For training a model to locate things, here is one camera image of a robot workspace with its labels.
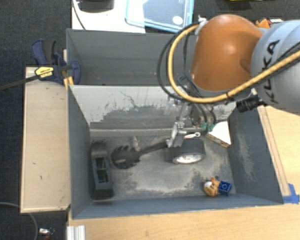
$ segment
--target wooden plank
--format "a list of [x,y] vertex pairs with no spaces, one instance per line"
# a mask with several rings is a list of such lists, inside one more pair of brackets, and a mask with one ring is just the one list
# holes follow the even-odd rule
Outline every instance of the wooden plank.
[[[26,77],[35,68],[26,69]],[[66,210],[70,204],[64,86],[35,80],[24,90],[20,206],[22,213]]]

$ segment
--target light blue plastic lid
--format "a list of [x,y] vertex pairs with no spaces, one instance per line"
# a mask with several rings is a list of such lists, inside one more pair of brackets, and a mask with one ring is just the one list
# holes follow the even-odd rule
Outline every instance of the light blue plastic lid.
[[192,23],[194,0],[127,0],[128,24],[178,32]]

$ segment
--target black cable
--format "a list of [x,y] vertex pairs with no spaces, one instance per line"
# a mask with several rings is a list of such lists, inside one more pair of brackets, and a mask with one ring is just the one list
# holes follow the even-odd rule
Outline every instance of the black cable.
[[290,55],[294,54],[295,52],[300,50],[300,41],[297,42],[295,45],[290,47],[284,54],[282,54],[276,62],[282,61],[284,58],[289,57]]
[[78,21],[79,21],[81,27],[83,28],[83,30],[87,30],[87,29],[85,28],[84,24],[82,23],[82,21],[80,20],[80,17],[79,17],[79,15],[78,15],[78,12],[77,12],[76,7],[75,7],[74,0],[71,0],[71,5],[72,5],[72,8],[73,8],[73,10],[74,10],[74,14],[75,14],[76,18],[78,19]]
[[[0,202],[0,206],[9,206],[9,207],[14,207],[14,208],[20,209],[19,205],[14,204],[14,203],[10,203],[10,202]],[[37,223],[35,217],[31,213],[26,213],[26,214],[28,214],[30,216],[30,218],[32,219],[32,221],[33,221],[34,229],[35,229],[33,239],[37,240],[37,238],[38,238],[38,223]]]
[[23,85],[25,83],[29,83],[29,82],[32,82],[32,81],[37,80],[37,79],[38,79],[38,76],[33,75],[33,76],[28,77],[26,79],[21,79],[21,80],[14,81],[14,82],[11,82],[11,83],[8,83],[8,84],[0,85],[0,91],[6,90],[6,89],[9,89],[11,87],[18,86],[18,85]]
[[167,88],[165,87],[162,79],[161,79],[161,64],[162,64],[162,60],[163,60],[163,57],[164,57],[164,54],[166,53],[168,47],[172,44],[172,42],[177,38],[177,36],[184,30],[187,30],[188,28],[194,26],[194,25],[197,25],[198,23],[195,22],[195,23],[192,23],[188,26],[186,26],[185,28],[181,29],[178,33],[176,33],[163,47],[161,53],[160,53],[160,56],[159,56],[159,59],[158,59],[158,63],[157,63],[157,68],[156,68],[156,77],[157,77],[157,80],[158,80],[158,83],[160,85],[160,87],[162,88],[162,90],[170,97],[176,99],[176,100],[179,100],[179,101],[186,101],[184,98],[178,96],[178,95],[175,95],[173,93],[171,93],[170,91],[167,90]]
[[191,84],[192,88],[195,91],[195,94],[192,93],[192,96],[201,97],[200,91],[198,90],[197,86],[192,81],[192,79],[188,76],[188,72],[187,72],[187,52],[188,52],[187,50],[188,50],[189,37],[190,37],[189,34],[187,34],[185,36],[185,41],[183,44],[183,74],[184,74],[185,78],[187,79],[188,83]]
[[163,57],[166,53],[166,50],[168,49],[168,46],[171,44],[172,40],[175,38],[175,36],[173,36],[163,47],[160,55],[159,55],[159,59],[158,59],[158,63],[157,63],[157,66],[156,66],[156,78],[157,78],[157,81],[161,87],[161,89],[171,98],[174,98],[176,100],[179,100],[179,101],[185,101],[183,98],[181,98],[180,96],[178,95],[175,95],[173,93],[171,93],[170,91],[168,91],[168,89],[165,87],[165,84],[163,83],[162,79],[161,79],[161,64],[162,64],[162,60],[163,60]]

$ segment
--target blue tape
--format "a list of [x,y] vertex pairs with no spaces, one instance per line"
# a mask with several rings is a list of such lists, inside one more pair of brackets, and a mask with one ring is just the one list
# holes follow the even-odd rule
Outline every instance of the blue tape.
[[294,185],[288,183],[291,195],[283,196],[283,202],[285,204],[299,204],[300,203],[300,195],[296,194]]

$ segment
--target yellow object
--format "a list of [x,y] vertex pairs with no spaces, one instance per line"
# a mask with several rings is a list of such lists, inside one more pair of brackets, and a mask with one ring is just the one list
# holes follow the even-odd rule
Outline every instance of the yellow object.
[[53,67],[42,66],[36,69],[34,72],[37,76],[40,76],[40,78],[45,78],[45,77],[52,76],[53,71],[54,71]]
[[295,61],[298,58],[300,58],[300,50],[299,50],[299,51],[293,53],[292,55],[290,55],[289,57],[286,57],[285,59],[283,59],[283,60],[279,61],[278,63],[274,64],[273,66],[269,67],[267,70],[264,70],[263,72],[256,75],[255,77],[251,78],[250,80],[242,83],[238,87],[229,90],[226,93],[223,93],[218,96],[206,97],[206,98],[193,97],[193,96],[186,94],[182,90],[180,90],[179,87],[177,86],[175,79],[174,79],[174,69],[173,69],[174,63],[173,63],[173,61],[174,61],[175,49],[176,49],[176,46],[179,43],[179,41],[183,37],[185,37],[187,34],[189,34],[191,31],[195,30],[198,26],[199,26],[199,24],[194,24],[194,25],[190,26],[189,28],[186,28],[185,30],[183,30],[181,33],[179,33],[176,36],[176,38],[173,40],[173,42],[171,44],[169,54],[168,54],[168,62],[167,62],[167,74],[168,74],[168,79],[171,84],[171,87],[180,97],[184,98],[187,101],[193,102],[193,103],[212,104],[212,103],[217,103],[220,101],[227,100],[230,97],[233,97],[233,96],[237,95],[238,93],[242,92],[243,90],[257,84],[262,79],[265,79],[266,77],[272,75],[273,73],[275,73],[276,71],[278,71],[280,68],[284,67],[285,65],[289,64],[290,62]]

